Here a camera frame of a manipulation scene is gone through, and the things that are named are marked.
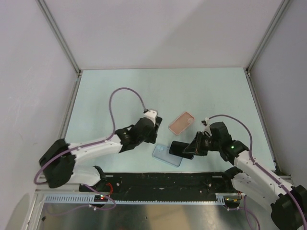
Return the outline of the blue smartphone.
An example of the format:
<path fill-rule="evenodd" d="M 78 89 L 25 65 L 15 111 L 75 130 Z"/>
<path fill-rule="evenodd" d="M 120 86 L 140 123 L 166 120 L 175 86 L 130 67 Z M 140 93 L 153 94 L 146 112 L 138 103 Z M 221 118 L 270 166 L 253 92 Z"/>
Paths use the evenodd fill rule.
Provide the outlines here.
<path fill-rule="evenodd" d="M 169 154 L 182 157 L 185 159 L 192 160 L 194 158 L 194 154 L 192 153 L 183 153 L 183 150 L 188 146 L 188 143 L 173 141 L 169 148 Z"/>

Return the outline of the light blue phone case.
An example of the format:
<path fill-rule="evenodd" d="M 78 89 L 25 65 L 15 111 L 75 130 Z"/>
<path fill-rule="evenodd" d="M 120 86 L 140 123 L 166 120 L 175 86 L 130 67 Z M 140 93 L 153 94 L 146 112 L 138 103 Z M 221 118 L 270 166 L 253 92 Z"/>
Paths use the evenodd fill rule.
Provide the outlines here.
<path fill-rule="evenodd" d="M 159 144 L 155 146 L 152 157 L 175 167 L 179 167 L 182 162 L 182 157 L 170 154 L 169 147 Z"/>

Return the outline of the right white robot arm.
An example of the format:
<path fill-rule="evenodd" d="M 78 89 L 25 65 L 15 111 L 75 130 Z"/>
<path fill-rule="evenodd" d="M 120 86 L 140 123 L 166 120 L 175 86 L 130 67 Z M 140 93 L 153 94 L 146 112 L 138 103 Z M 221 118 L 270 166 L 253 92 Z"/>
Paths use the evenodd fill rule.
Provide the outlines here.
<path fill-rule="evenodd" d="M 251 154 L 251 148 L 232 139 L 224 122 L 203 122 L 205 130 L 197 132 L 184 154 L 206 156 L 216 151 L 232 167 L 224 171 L 222 188 L 227 192 L 238 190 L 258 202 L 271 213 L 271 219 L 280 230 L 307 228 L 307 190 L 294 186 L 273 171 L 262 166 Z"/>

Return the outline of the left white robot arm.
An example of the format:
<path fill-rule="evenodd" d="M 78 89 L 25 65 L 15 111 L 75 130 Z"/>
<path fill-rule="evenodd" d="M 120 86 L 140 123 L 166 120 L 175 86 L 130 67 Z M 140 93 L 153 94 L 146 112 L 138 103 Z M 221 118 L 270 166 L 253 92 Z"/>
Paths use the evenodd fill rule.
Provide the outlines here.
<path fill-rule="evenodd" d="M 143 117 L 134 125 L 116 130 L 110 139 L 82 145 L 69 144 L 63 138 L 56 140 L 39 160 L 46 184 L 51 189 L 65 184 L 86 184 L 102 191 L 106 187 L 102 169 L 85 166 L 83 162 L 133 150 L 144 142 L 154 144 L 161 122 L 159 116 L 155 122 Z"/>

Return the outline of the pink phone case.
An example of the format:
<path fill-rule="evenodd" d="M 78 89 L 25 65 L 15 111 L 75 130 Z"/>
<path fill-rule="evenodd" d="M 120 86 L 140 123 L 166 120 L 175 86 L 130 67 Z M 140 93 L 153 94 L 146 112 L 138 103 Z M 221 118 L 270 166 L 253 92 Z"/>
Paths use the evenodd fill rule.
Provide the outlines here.
<path fill-rule="evenodd" d="M 178 118 L 176 118 L 169 126 L 169 130 L 175 135 L 180 135 L 185 131 L 193 122 L 195 118 L 188 112 L 182 113 Z"/>

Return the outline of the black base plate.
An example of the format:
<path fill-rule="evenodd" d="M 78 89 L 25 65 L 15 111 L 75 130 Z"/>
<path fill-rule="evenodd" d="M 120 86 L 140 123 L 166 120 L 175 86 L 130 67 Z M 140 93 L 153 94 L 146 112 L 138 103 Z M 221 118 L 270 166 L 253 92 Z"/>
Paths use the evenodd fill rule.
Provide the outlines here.
<path fill-rule="evenodd" d="M 200 173 L 106 173 L 102 185 L 95 187 L 111 198 L 162 198 L 179 200 L 213 198 L 217 193 L 237 194 L 231 181 L 221 172 Z"/>

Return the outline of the right aluminium frame post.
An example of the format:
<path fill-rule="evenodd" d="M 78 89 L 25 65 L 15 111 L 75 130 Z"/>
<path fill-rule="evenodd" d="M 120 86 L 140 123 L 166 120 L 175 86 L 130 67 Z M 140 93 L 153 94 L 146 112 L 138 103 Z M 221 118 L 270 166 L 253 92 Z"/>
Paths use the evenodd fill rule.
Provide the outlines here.
<path fill-rule="evenodd" d="M 251 60 L 249 61 L 245 69 L 245 72 L 248 77 L 250 77 L 251 70 L 255 66 L 258 59 L 260 58 L 262 52 L 264 51 L 265 47 L 267 46 L 268 42 L 270 41 L 271 37 L 273 36 L 275 30 L 277 29 L 278 25 L 280 24 L 283 16 L 285 15 L 286 11 L 288 10 L 292 2 L 293 2 L 292 0 L 282 0 L 281 1 L 259 45 L 257 46 L 255 52 L 252 55 Z"/>

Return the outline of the aluminium frame post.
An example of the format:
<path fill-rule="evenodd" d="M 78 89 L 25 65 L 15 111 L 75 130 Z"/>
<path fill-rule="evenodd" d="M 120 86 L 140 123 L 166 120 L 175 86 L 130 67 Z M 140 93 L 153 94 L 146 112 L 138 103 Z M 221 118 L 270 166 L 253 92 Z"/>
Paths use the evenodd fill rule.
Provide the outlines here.
<path fill-rule="evenodd" d="M 268 42 L 270 41 L 271 37 L 273 36 L 275 30 L 277 29 L 278 25 L 280 24 L 283 16 L 285 15 L 286 11 L 288 10 L 292 2 L 293 2 L 292 0 L 282 0 L 281 1 L 259 45 L 257 46 L 255 52 L 252 55 L 251 60 L 249 61 L 245 69 L 245 72 L 248 77 L 250 77 L 251 70 L 255 66 L 258 59 L 260 58 L 262 52 L 264 51 L 265 47 L 267 46 Z"/>
<path fill-rule="evenodd" d="M 77 64 L 77 61 L 75 60 L 73 53 L 71 52 L 71 49 L 69 48 L 54 16 L 52 15 L 51 10 L 49 9 L 47 3 L 45 0 L 36 0 L 36 3 L 38 7 L 40 8 L 43 16 L 45 17 L 51 31 L 53 32 L 55 38 L 57 39 L 61 49 L 63 50 L 65 56 L 67 57 L 69 63 L 73 67 L 75 73 L 79 77 L 81 75 L 81 69 L 79 65 Z"/>

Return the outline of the left aluminium frame post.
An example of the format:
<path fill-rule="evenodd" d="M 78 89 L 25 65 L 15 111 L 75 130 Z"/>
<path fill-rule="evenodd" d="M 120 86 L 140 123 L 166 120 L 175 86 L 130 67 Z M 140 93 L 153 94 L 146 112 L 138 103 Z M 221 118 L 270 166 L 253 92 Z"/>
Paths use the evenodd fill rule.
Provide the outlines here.
<path fill-rule="evenodd" d="M 36 0 L 36 3 L 38 7 L 40 8 L 43 16 L 45 17 L 51 31 L 53 32 L 55 38 L 57 39 L 61 49 L 63 50 L 65 56 L 67 57 L 69 63 L 73 67 L 75 73 L 79 77 L 81 75 L 81 69 L 79 65 L 77 64 L 77 61 L 75 60 L 73 53 L 71 52 L 71 49 L 69 48 L 54 16 L 52 15 L 51 10 L 49 9 L 47 3 L 45 0 Z"/>

